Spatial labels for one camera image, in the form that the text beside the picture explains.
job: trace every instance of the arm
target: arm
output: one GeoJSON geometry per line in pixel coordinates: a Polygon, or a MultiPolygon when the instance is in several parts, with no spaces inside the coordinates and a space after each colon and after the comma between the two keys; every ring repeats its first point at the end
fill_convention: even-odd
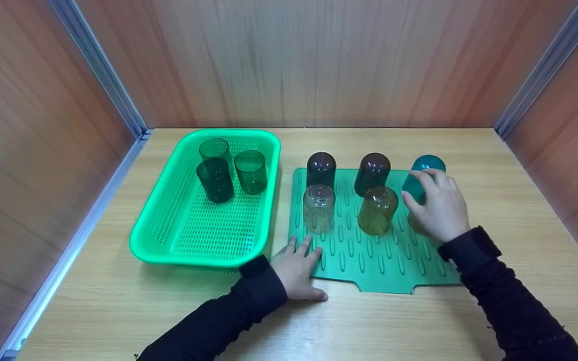
{"type": "Polygon", "coordinates": [[[456,264],[461,281],[477,298],[496,333],[505,360],[578,360],[574,338],[552,317],[541,302],[516,279],[514,271],[495,257],[481,254],[481,264],[472,260],[482,252],[479,245],[491,243],[482,228],[475,228],[440,247],[439,252],[456,264]],[[459,247],[443,248],[460,244],[459,247]]]}
{"type": "Polygon", "coordinates": [[[224,352],[239,334],[289,299],[326,301],[323,290],[313,288],[309,275],[323,249],[306,254],[311,237],[296,250],[296,239],[271,260],[264,256],[240,267],[242,278],[231,292],[211,299],[151,343],[138,361],[213,359],[224,352]]]}
{"type": "Polygon", "coordinates": [[[286,302],[282,283],[264,256],[246,263],[240,272],[242,278],[231,292],[204,302],[151,343],[138,360],[213,359],[286,302]]]}
{"type": "Polygon", "coordinates": [[[440,256],[452,261],[461,281],[479,301],[496,333],[505,361],[578,361],[578,345],[541,302],[496,258],[501,252],[480,227],[470,229],[463,194],[451,176],[438,169],[412,171],[426,193],[424,206],[403,192],[419,223],[444,244],[440,256]]]}

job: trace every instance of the green cup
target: green cup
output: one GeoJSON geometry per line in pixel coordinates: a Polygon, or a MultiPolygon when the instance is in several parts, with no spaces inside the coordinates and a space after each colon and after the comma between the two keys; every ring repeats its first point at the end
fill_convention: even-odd
{"type": "MultiPolygon", "coordinates": [[[[445,163],[443,160],[432,154],[421,155],[420,157],[416,158],[416,161],[411,166],[411,170],[423,170],[430,168],[446,171],[445,163]]],[[[409,194],[411,194],[411,196],[416,199],[416,202],[420,204],[425,203],[425,190],[422,189],[422,185],[420,185],[418,179],[414,178],[410,174],[408,174],[407,178],[405,178],[403,183],[403,191],[409,192],[409,194]]]]}

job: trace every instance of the metal frame edge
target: metal frame edge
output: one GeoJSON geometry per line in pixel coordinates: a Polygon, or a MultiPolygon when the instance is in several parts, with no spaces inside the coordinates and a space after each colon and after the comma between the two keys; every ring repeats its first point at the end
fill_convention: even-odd
{"type": "Polygon", "coordinates": [[[135,139],[147,126],[75,0],[48,0],[135,139]]]}
{"type": "Polygon", "coordinates": [[[578,45],[578,4],[495,123],[505,140],[578,45]]]}
{"type": "Polygon", "coordinates": [[[23,347],[26,338],[28,338],[28,335],[30,335],[42,313],[46,310],[48,303],[53,298],[55,291],[57,291],[58,286],[62,283],[71,265],[73,265],[75,258],[77,258],[80,251],[82,251],[90,233],[92,233],[97,222],[106,210],[106,207],[108,207],[108,204],[110,204],[110,201],[113,199],[115,192],[119,189],[122,181],[124,181],[126,174],[128,174],[133,162],[135,162],[140,151],[142,151],[150,134],[151,131],[149,130],[141,139],[136,140],[128,153],[126,153],[126,156],[124,156],[122,162],[119,163],[115,173],[113,173],[113,176],[108,180],[108,183],[106,183],[106,186],[99,194],[92,208],[90,208],[82,224],[73,235],[66,249],[64,249],[62,256],[60,256],[57,263],[55,263],[53,270],[51,270],[48,277],[46,277],[46,280],[44,280],[41,288],[39,288],[39,291],[37,291],[35,297],[33,297],[28,308],[26,308],[26,311],[21,318],[19,318],[17,325],[3,343],[0,348],[0,360],[14,359],[23,347]]]}

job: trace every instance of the right hand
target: right hand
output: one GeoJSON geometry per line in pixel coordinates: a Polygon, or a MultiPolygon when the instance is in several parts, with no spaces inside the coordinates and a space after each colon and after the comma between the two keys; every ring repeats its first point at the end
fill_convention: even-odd
{"type": "Polygon", "coordinates": [[[413,170],[410,174],[422,185],[427,202],[422,206],[405,191],[401,192],[401,196],[410,212],[431,236],[449,242],[470,230],[468,206],[454,178],[439,169],[413,170]]]}

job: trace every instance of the hand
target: hand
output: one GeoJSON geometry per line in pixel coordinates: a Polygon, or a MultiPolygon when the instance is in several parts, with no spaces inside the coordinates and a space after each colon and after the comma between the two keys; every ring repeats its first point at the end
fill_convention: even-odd
{"type": "Polygon", "coordinates": [[[449,242],[470,230],[468,206],[454,178],[438,169],[413,170],[410,174],[422,185],[427,202],[421,206],[405,191],[401,196],[410,212],[431,236],[449,242]]]}
{"type": "Polygon", "coordinates": [[[329,299],[327,293],[319,288],[314,288],[309,281],[312,270],[323,254],[321,247],[316,247],[313,252],[307,254],[311,243],[312,236],[307,236],[296,249],[296,237],[291,237],[289,244],[271,258],[271,267],[282,282],[289,299],[314,301],[327,301],[329,299]]]}

